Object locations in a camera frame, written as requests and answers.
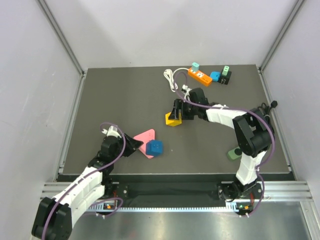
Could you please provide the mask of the yellow cube plug adapter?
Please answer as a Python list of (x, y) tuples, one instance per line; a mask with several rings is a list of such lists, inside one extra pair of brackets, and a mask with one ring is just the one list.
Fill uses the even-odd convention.
[(169, 119), (170, 114), (171, 114), (171, 113), (168, 112), (168, 113), (165, 115), (165, 124), (166, 124), (167, 126), (176, 127), (176, 126), (182, 124), (182, 119), (181, 119), (181, 118), (179, 118), (179, 119)]

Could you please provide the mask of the pink triangular socket adapter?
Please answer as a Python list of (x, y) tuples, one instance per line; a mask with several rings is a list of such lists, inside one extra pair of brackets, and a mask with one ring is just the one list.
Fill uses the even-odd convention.
[(134, 140), (142, 142), (142, 145), (138, 149), (148, 159), (152, 159), (153, 156), (146, 153), (146, 146), (148, 142), (155, 140), (155, 135), (155, 130), (151, 128), (133, 137)]

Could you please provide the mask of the blue cube plug adapter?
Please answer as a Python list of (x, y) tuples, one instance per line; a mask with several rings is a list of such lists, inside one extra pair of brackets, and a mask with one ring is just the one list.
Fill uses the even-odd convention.
[(151, 140), (146, 144), (145, 153), (148, 156), (157, 157), (164, 152), (163, 142), (160, 140)]

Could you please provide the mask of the green power strip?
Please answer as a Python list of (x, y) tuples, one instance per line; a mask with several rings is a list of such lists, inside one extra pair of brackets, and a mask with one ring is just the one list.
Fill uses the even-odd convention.
[(227, 157), (230, 161), (238, 160), (242, 157), (242, 151), (239, 147), (236, 147), (227, 152)]

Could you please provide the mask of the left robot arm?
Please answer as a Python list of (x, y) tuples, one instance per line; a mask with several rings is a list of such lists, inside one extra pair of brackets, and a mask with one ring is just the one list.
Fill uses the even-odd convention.
[(52, 198), (44, 197), (38, 206), (32, 236), (41, 240), (67, 240), (79, 218), (100, 198), (114, 191), (110, 173), (114, 163), (128, 157), (143, 145), (127, 134), (106, 135), (100, 150), (81, 175)]

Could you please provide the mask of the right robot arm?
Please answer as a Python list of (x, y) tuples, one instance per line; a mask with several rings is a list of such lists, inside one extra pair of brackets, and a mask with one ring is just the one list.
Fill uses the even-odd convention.
[(257, 183), (263, 157), (275, 143), (272, 127), (257, 108), (246, 111), (209, 103), (202, 88), (194, 88), (186, 97), (175, 99), (165, 121), (174, 127), (182, 121), (193, 120), (195, 116), (234, 130), (241, 158), (232, 187), (237, 197), (245, 198)]

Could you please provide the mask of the blue rounded plug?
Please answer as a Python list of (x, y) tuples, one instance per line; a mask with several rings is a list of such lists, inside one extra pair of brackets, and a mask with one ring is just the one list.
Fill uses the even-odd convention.
[(209, 77), (212, 79), (213, 82), (218, 82), (219, 79), (220, 79), (220, 76), (221, 76), (221, 73), (220, 73), (220, 72), (218, 72), (218, 71), (213, 71), (213, 72), (211, 72), (211, 74), (210, 74)]

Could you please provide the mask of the black socket block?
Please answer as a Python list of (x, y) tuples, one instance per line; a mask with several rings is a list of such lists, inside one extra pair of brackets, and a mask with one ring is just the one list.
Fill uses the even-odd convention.
[(219, 79), (218, 79), (218, 83), (223, 84), (223, 85), (228, 85), (230, 78), (231, 78), (232, 72), (229, 71), (227, 73), (226, 76), (222, 75), (222, 73), (220, 73)]

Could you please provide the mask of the orange power strip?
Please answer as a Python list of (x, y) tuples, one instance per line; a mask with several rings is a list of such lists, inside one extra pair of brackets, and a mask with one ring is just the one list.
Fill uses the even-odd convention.
[(201, 83), (206, 87), (210, 86), (211, 83), (213, 82), (213, 79), (210, 76), (206, 75), (200, 70), (193, 71), (192, 68), (189, 68), (187, 73), (190, 77), (192, 77), (193, 79), (195, 79), (196, 81), (198, 81), (199, 83)]

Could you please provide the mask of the teal charger on orange strip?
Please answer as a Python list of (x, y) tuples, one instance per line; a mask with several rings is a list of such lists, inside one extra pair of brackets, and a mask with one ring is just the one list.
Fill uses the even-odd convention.
[(191, 70), (193, 72), (197, 72), (199, 70), (200, 65), (197, 62), (193, 62), (191, 65)]

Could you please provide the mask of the mint green charger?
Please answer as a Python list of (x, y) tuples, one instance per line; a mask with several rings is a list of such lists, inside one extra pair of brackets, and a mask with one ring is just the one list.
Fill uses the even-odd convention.
[(229, 72), (229, 66), (225, 65), (222, 72), (221, 72), (221, 75), (222, 76), (227, 76), (228, 75), (228, 72)]

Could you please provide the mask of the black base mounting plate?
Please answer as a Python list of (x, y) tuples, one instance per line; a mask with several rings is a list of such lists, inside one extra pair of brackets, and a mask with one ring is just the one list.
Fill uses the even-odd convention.
[(138, 196), (208, 196), (213, 200), (249, 200), (262, 195), (260, 184), (238, 193), (229, 182), (112, 182), (107, 187), (115, 196), (124, 199)]

